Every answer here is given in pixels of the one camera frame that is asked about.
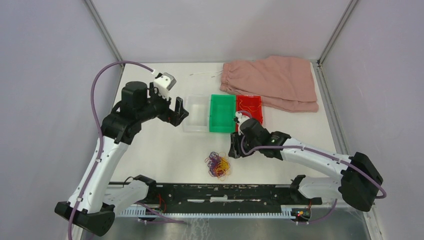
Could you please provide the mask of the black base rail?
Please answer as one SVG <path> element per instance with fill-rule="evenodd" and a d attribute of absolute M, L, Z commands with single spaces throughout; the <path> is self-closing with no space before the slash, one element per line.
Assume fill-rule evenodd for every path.
<path fill-rule="evenodd" d="M 289 185 L 158 183 L 141 200 L 166 214 L 274 214 L 281 206 L 322 205 Z"/>

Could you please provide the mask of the green plastic bin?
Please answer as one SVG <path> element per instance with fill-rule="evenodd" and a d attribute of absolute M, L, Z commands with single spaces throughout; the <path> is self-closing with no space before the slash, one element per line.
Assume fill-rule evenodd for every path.
<path fill-rule="evenodd" d="M 209 110 L 209 132 L 233 133 L 236 129 L 236 96 L 212 94 Z"/>

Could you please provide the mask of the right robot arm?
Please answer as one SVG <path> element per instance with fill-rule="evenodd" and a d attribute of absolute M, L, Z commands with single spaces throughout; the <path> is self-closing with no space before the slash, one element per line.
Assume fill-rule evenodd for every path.
<path fill-rule="evenodd" d="M 258 120 L 240 112 L 233 120 L 238 129 L 230 135 L 230 157 L 238 159 L 260 153 L 267 158 L 300 164 L 324 175 L 298 175 L 288 191 L 293 203 L 302 204 L 313 198 L 342 199 L 354 209 L 368 212 L 376 199 L 387 197 L 382 187 L 383 177 L 366 154 L 325 151 L 289 134 L 270 132 Z"/>

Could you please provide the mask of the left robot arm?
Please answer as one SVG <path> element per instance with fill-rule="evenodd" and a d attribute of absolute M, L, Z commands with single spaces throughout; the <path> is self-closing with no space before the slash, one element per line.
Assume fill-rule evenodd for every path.
<path fill-rule="evenodd" d="M 142 123 L 158 118 L 177 127 L 189 116 L 181 97 L 176 97 L 175 108 L 170 108 L 169 90 L 159 83 L 141 81 L 131 81 L 121 90 L 121 100 L 102 121 L 93 157 L 75 192 L 54 209 L 70 227 L 78 226 L 101 237 L 122 211 L 141 200 L 147 204 L 156 200 L 156 181 L 141 175 L 113 194 L 106 191 Z"/>

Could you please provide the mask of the white drawstring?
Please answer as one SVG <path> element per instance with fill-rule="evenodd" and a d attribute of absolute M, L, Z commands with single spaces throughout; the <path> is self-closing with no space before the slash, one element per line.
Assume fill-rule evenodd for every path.
<path fill-rule="evenodd" d="M 218 71 L 205 71 L 205 72 L 195 72 L 190 73 L 189 76 L 196 76 L 196 75 L 210 75 L 211 78 L 216 78 L 217 76 L 221 75 L 223 70 Z"/>

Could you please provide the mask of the red plastic bin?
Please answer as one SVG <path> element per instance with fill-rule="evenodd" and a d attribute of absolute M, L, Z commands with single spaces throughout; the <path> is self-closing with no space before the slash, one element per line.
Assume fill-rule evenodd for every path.
<path fill-rule="evenodd" d="M 251 116 L 263 123 L 262 98 L 258 95 L 237 95 L 236 96 L 236 112 L 247 111 Z"/>

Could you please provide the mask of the clear plastic bin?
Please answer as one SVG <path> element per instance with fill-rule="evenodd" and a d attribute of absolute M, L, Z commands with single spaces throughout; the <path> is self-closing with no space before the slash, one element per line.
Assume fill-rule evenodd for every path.
<path fill-rule="evenodd" d="M 185 98 L 184 108 L 189 115 L 182 122 L 184 132 L 209 132 L 210 102 L 209 95 L 188 95 Z"/>

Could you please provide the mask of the pink cloth shorts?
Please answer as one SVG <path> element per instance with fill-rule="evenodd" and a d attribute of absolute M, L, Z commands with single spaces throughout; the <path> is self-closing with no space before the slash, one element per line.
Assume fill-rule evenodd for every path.
<path fill-rule="evenodd" d="M 290 113 L 319 110 L 311 62 L 271 55 L 223 64 L 220 90 L 232 95 L 260 96 L 266 107 Z"/>

